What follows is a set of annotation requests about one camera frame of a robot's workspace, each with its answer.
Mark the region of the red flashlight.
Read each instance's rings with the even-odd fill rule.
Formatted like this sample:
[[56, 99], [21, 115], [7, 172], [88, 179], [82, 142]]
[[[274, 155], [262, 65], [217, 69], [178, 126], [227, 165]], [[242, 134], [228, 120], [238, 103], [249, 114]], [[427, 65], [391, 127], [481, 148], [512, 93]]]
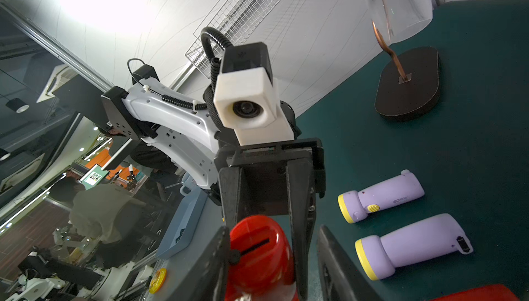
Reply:
[[518, 301], [519, 298], [502, 284], [490, 284], [483, 287], [460, 291], [455, 294], [435, 298], [434, 301]]
[[274, 219], [249, 216], [230, 232], [240, 254], [228, 271], [226, 300], [297, 300], [293, 252]]

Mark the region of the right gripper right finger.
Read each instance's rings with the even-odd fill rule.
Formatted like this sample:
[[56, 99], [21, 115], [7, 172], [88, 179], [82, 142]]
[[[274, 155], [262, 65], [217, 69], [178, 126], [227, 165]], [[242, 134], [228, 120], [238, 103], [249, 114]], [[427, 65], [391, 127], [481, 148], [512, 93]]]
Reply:
[[318, 230], [317, 252], [323, 300], [382, 300], [325, 225]]

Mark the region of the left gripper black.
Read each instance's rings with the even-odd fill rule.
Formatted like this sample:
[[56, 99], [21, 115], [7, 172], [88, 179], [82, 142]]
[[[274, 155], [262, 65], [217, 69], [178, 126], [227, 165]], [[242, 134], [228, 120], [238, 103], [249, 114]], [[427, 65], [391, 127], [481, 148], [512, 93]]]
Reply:
[[219, 149], [219, 199], [225, 224], [242, 216], [289, 212], [293, 263], [299, 300], [308, 296], [308, 252], [314, 230], [309, 210], [314, 194], [326, 194], [325, 151], [318, 138]]

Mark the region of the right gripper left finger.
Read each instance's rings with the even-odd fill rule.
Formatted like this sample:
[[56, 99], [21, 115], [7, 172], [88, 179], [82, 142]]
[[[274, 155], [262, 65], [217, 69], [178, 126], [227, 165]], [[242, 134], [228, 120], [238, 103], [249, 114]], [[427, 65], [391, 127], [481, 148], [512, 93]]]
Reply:
[[230, 254], [230, 231], [221, 227], [173, 292], [173, 300], [224, 300]]

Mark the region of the purple flashlight row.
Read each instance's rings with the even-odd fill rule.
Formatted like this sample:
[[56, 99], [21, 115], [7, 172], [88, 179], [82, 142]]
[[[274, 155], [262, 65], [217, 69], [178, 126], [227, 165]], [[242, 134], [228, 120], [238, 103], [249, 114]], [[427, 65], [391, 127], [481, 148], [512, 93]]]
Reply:
[[438, 214], [384, 236], [367, 236], [355, 242], [362, 269], [370, 280], [383, 280], [397, 268], [459, 252], [473, 253], [470, 239], [450, 214]]
[[424, 188], [417, 177], [409, 170], [402, 170], [398, 176], [361, 191], [341, 194], [338, 205], [344, 219], [354, 224], [363, 221], [369, 214], [417, 200], [424, 195]]

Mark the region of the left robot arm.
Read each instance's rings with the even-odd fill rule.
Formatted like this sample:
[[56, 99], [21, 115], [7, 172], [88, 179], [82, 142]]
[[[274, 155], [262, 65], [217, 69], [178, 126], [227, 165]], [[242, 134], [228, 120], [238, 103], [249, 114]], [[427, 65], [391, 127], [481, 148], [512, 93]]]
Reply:
[[325, 194], [324, 150], [319, 139], [297, 140], [274, 80], [263, 67], [220, 71], [214, 105], [237, 145], [226, 145], [211, 117], [150, 77], [129, 90], [103, 95], [110, 123], [127, 137], [165, 152], [223, 207], [234, 227], [253, 214], [288, 215], [297, 293], [308, 291], [308, 252], [315, 200]]

